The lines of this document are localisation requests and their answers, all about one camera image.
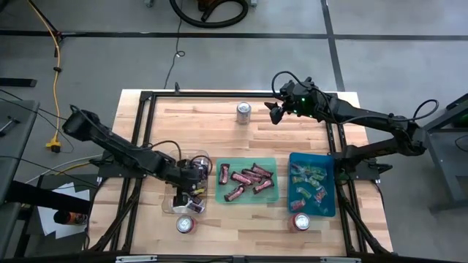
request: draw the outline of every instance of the gray floor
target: gray floor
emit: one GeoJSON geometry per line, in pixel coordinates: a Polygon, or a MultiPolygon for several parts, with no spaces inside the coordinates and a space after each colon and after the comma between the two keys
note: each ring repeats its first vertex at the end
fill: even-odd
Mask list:
{"type": "MultiPolygon", "coordinates": [[[[198,17],[193,1],[184,9],[198,17]]],[[[254,33],[325,33],[320,0],[259,0],[246,20],[212,30],[254,33]]],[[[135,0],[37,0],[60,30],[175,32],[178,18],[167,1],[148,9],[135,0]]],[[[468,2],[464,0],[329,0],[336,34],[468,34],[468,2]]],[[[213,19],[238,11],[221,6],[213,19]]],[[[0,28],[43,30],[25,1],[12,1],[0,13],[0,28]]],[[[206,31],[182,25],[182,32],[206,31]]],[[[161,88],[175,50],[175,39],[69,38],[62,45],[64,71],[58,82],[63,115],[69,104],[96,112],[112,125],[120,90],[161,88]]],[[[337,41],[346,91],[357,91],[361,106],[384,113],[412,115],[419,103],[447,103],[468,91],[468,42],[337,41]]],[[[290,70],[312,76],[326,91],[336,91],[327,40],[310,39],[181,39],[186,56],[178,58],[169,88],[269,89],[273,75],[290,70]]],[[[38,79],[36,88],[6,88],[24,99],[38,99],[54,110],[53,43],[47,37],[0,37],[0,75],[38,79]]],[[[425,123],[434,117],[423,120],[425,123]]],[[[73,140],[72,154],[44,149],[53,128],[38,119],[24,158],[48,166],[100,153],[91,143],[73,140]]],[[[368,130],[371,142],[386,134],[368,130]]],[[[442,178],[428,154],[390,156],[394,165],[382,178],[386,216],[395,252],[432,259],[468,259],[468,211],[430,214],[429,205],[447,200],[442,178]]],[[[17,180],[42,170],[22,164],[17,180]]]]}

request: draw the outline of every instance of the yellow extension cord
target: yellow extension cord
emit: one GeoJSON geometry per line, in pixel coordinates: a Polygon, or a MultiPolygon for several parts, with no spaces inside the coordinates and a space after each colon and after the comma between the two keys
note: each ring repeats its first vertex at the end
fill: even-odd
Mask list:
{"type": "Polygon", "coordinates": [[[90,162],[72,165],[71,167],[68,167],[68,168],[63,169],[62,171],[58,172],[56,175],[61,175],[61,174],[63,174],[64,172],[70,171],[71,169],[75,169],[75,168],[78,168],[78,167],[84,167],[84,166],[86,166],[86,165],[88,165],[88,164],[90,164],[90,162]]]}
{"type": "MultiPolygon", "coordinates": [[[[41,14],[37,11],[37,9],[31,4],[30,1],[28,1],[28,4],[29,6],[34,10],[34,12],[36,13],[37,17],[39,17],[39,19],[42,21],[42,23],[44,23],[44,26],[47,28],[47,30],[49,31],[49,34],[50,36],[52,37],[52,40],[56,46],[56,50],[57,50],[57,68],[60,69],[60,48],[58,47],[59,44],[57,43],[57,39],[54,37],[52,31],[50,30],[50,27],[49,25],[47,24],[47,22],[45,22],[44,18],[41,16],[41,14]]],[[[56,133],[53,135],[52,139],[50,139],[50,142],[47,143],[45,146],[47,148],[52,148],[53,146],[58,146],[58,148],[61,147],[61,143],[58,141],[59,138],[59,126],[60,126],[60,109],[59,109],[59,102],[57,100],[57,94],[56,94],[56,89],[57,89],[57,79],[59,78],[59,72],[56,71],[56,75],[53,79],[53,99],[54,99],[54,102],[56,104],[56,112],[57,112],[57,121],[56,121],[56,133]]]]}

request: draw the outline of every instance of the wooden table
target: wooden table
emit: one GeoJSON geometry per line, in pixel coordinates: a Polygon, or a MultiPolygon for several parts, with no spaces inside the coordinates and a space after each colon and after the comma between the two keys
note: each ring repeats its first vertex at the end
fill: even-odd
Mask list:
{"type": "MultiPolygon", "coordinates": [[[[140,92],[123,90],[118,104],[113,131],[128,140],[132,136],[140,92]]],[[[356,93],[339,93],[339,98],[359,106],[356,93]]],[[[157,99],[151,130],[152,143],[175,140],[182,149],[203,149],[213,158],[214,163],[221,157],[275,157],[280,200],[261,205],[218,204],[214,200],[216,169],[213,169],[208,182],[206,211],[195,216],[199,223],[197,232],[194,235],[183,235],[175,228],[178,216],[162,212],[165,184],[156,178],[146,178],[135,223],[133,254],[345,255],[337,203],[335,217],[312,216],[311,226],[304,233],[291,234],[286,226],[290,217],[286,202],[289,154],[293,151],[326,154],[329,148],[325,123],[285,115],[283,121],[275,126],[271,124],[264,101],[246,98],[157,99]],[[248,126],[235,122],[235,107],[240,101],[252,106],[252,120],[248,126]]],[[[344,130],[348,144],[368,143],[363,127],[346,124],[344,130]]],[[[173,146],[161,145],[158,150],[168,153],[173,150],[173,146]]],[[[97,194],[91,214],[91,245],[104,234],[116,216],[121,184],[122,179],[109,179],[97,194]]],[[[355,187],[363,221],[382,245],[391,250],[379,193],[370,182],[356,181],[355,187]]],[[[124,222],[119,247],[123,243],[126,227],[124,222]]],[[[353,244],[357,248],[355,226],[351,219],[350,228],[353,244]]]]}

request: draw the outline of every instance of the black wire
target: black wire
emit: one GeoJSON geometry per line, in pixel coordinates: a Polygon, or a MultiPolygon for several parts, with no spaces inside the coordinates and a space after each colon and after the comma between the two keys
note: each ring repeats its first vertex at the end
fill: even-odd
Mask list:
{"type": "Polygon", "coordinates": [[[107,178],[102,178],[101,180],[101,183],[96,187],[96,191],[94,192],[93,194],[93,197],[90,199],[90,206],[89,206],[89,212],[88,212],[88,220],[86,222],[86,228],[85,228],[85,250],[88,250],[89,249],[89,243],[91,242],[91,238],[89,237],[89,219],[91,218],[91,211],[93,210],[93,206],[94,206],[94,200],[96,199],[96,195],[97,195],[97,192],[99,192],[99,190],[101,189],[101,187],[104,185],[105,181],[107,180],[107,178]]]}
{"type": "Polygon", "coordinates": [[[47,121],[55,130],[57,130],[57,131],[59,132],[59,134],[68,142],[68,144],[70,144],[70,147],[72,147],[72,150],[67,151],[67,152],[62,151],[62,153],[72,153],[72,152],[75,150],[75,146],[73,146],[72,142],[70,142],[70,140],[68,140],[68,138],[65,137],[65,135],[60,131],[60,129],[57,128],[57,126],[53,125],[53,123],[50,122],[49,119],[47,119],[44,115],[38,113],[37,111],[28,109],[27,107],[24,107],[23,105],[19,105],[18,103],[14,103],[14,102],[12,102],[12,101],[9,101],[9,100],[3,99],[3,98],[0,98],[0,99],[1,99],[2,101],[4,101],[4,102],[8,102],[8,103],[14,104],[14,105],[16,105],[16,106],[18,106],[18,107],[21,107],[21,108],[23,108],[24,110],[28,110],[28,111],[30,111],[30,112],[32,112],[32,113],[36,113],[36,114],[38,114],[41,118],[43,118],[45,121],[47,121]]]}
{"type": "Polygon", "coordinates": [[[204,156],[204,155],[199,155],[199,156],[195,156],[194,158],[192,158],[192,160],[190,160],[190,165],[192,165],[193,161],[196,159],[196,158],[206,158],[209,162],[210,162],[210,172],[208,172],[208,174],[210,175],[211,174],[211,171],[213,170],[213,162],[211,161],[210,157],[208,156],[204,156]]]}
{"type": "Polygon", "coordinates": [[[0,89],[0,91],[3,92],[3,93],[5,93],[5,94],[8,94],[8,95],[10,95],[10,96],[12,96],[12,97],[14,97],[14,98],[16,98],[17,100],[23,100],[23,99],[20,98],[19,96],[16,96],[16,95],[14,95],[14,94],[11,94],[11,93],[8,92],[8,91],[4,91],[4,90],[2,90],[2,89],[0,89]]]}
{"type": "MultiPolygon", "coordinates": [[[[416,109],[415,113],[413,114],[412,118],[409,118],[409,119],[401,119],[401,120],[398,120],[398,119],[391,119],[391,121],[395,121],[395,122],[405,122],[405,121],[417,121],[417,120],[420,120],[420,119],[423,119],[423,118],[426,118],[426,117],[429,117],[430,115],[432,115],[433,113],[436,112],[436,110],[439,108],[439,101],[437,101],[436,99],[428,99],[426,100],[425,102],[419,104],[418,108],[416,109]],[[428,104],[429,102],[434,102],[435,103],[435,106],[434,108],[427,114],[425,115],[422,115],[422,116],[419,116],[419,117],[416,117],[416,115],[418,114],[419,110],[426,104],[428,104]]],[[[390,117],[389,118],[383,118],[383,117],[379,117],[379,116],[358,116],[358,117],[354,117],[354,118],[351,118],[349,120],[346,120],[346,121],[343,121],[342,123],[340,124],[345,124],[345,123],[349,123],[351,121],[356,121],[358,119],[362,119],[362,118],[381,118],[381,119],[384,119],[384,120],[390,120],[390,117]]]]}
{"type": "MultiPolygon", "coordinates": [[[[184,5],[184,0],[181,0],[181,10],[182,10],[183,5],[184,5]]],[[[176,58],[181,58],[181,57],[185,56],[185,51],[178,49],[178,41],[180,39],[180,37],[178,35],[181,32],[181,26],[182,26],[182,18],[179,18],[178,28],[177,28],[177,40],[175,41],[175,46],[176,47],[175,47],[175,53],[174,53],[174,56],[173,56],[173,63],[172,63],[172,65],[170,65],[169,72],[167,73],[166,81],[164,83],[164,88],[163,89],[166,89],[166,87],[167,87],[167,81],[169,80],[170,73],[172,72],[173,67],[176,64],[176,58]]]]}
{"type": "Polygon", "coordinates": [[[463,139],[463,138],[465,138],[465,137],[468,137],[468,134],[458,137],[458,138],[455,140],[455,146],[456,146],[458,149],[462,150],[463,152],[468,153],[468,149],[463,149],[463,148],[459,145],[459,143],[458,143],[459,140],[461,140],[461,139],[463,139]]]}
{"type": "Polygon", "coordinates": [[[378,190],[378,192],[380,194],[380,199],[382,200],[383,209],[385,210],[385,202],[383,200],[383,194],[382,194],[382,190],[380,189],[379,184],[375,180],[371,180],[371,183],[373,183],[375,185],[375,187],[377,188],[377,190],[378,190]]]}
{"type": "Polygon", "coordinates": [[[151,147],[149,149],[155,148],[156,146],[161,145],[163,143],[173,143],[177,147],[177,150],[178,150],[178,160],[179,161],[182,160],[181,146],[179,146],[179,144],[177,142],[173,141],[173,140],[164,140],[164,141],[158,142],[156,144],[151,145],[151,147]]]}
{"type": "MultiPolygon", "coordinates": [[[[35,162],[33,162],[33,161],[28,161],[28,160],[26,160],[26,159],[22,159],[22,158],[14,157],[14,156],[0,156],[0,158],[11,158],[11,159],[17,159],[17,160],[19,160],[19,161],[25,161],[25,162],[27,162],[27,163],[30,163],[30,164],[36,165],[36,166],[38,166],[38,167],[41,167],[41,168],[44,168],[44,169],[49,169],[50,171],[54,171],[54,172],[61,172],[61,171],[58,171],[58,170],[56,170],[56,169],[51,169],[51,168],[49,168],[49,167],[46,167],[46,166],[44,166],[44,165],[41,165],[41,164],[35,163],[35,162]]],[[[68,176],[68,177],[70,177],[70,178],[73,178],[73,179],[75,179],[75,180],[79,180],[79,181],[80,181],[80,182],[82,182],[82,183],[86,183],[86,184],[88,184],[90,187],[96,188],[96,186],[94,186],[93,184],[91,184],[91,183],[89,183],[89,182],[86,182],[85,180],[81,180],[80,178],[76,178],[76,177],[74,177],[74,176],[71,176],[71,175],[69,175],[69,174],[67,174],[67,173],[65,173],[65,172],[62,172],[62,174],[66,175],[66,176],[68,176]]]]}
{"type": "MultiPolygon", "coordinates": [[[[12,97],[14,97],[14,98],[16,98],[17,100],[23,101],[22,98],[20,98],[19,96],[14,95],[14,94],[11,94],[11,93],[8,92],[8,91],[4,91],[4,90],[2,90],[2,89],[0,89],[0,91],[3,92],[3,93],[5,93],[5,94],[8,94],[8,95],[10,95],[10,96],[12,96],[12,97]]],[[[44,112],[44,113],[47,113],[47,114],[49,114],[49,115],[52,115],[52,116],[55,117],[55,118],[59,118],[59,119],[64,120],[64,121],[67,120],[66,118],[58,117],[57,115],[55,115],[55,114],[53,114],[53,113],[51,113],[51,112],[48,112],[47,110],[44,110],[44,109],[42,109],[42,108],[39,108],[39,110],[42,111],[42,112],[44,112]]]]}

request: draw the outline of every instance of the vacuum hose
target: vacuum hose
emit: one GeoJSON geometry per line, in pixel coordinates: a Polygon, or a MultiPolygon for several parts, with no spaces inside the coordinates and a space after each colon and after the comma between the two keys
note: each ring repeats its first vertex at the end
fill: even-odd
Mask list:
{"type": "Polygon", "coordinates": [[[182,10],[178,7],[176,0],[169,0],[170,6],[173,7],[174,12],[185,22],[192,26],[196,26],[199,28],[224,28],[227,26],[232,26],[236,23],[241,22],[246,15],[247,12],[249,11],[249,5],[245,0],[215,0],[213,3],[211,3],[206,11],[203,13],[203,16],[201,18],[201,21],[197,21],[195,19],[191,19],[188,16],[186,16],[182,10]],[[235,18],[231,18],[226,21],[221,21],[221,22],[206,22],[208,17],[211,15],[211,13],[220,5],[223,4],[227,1],[234,1],[236,3],[239,3],[242,6],[242,11],[241,13],[236,16],[235,18]]]}

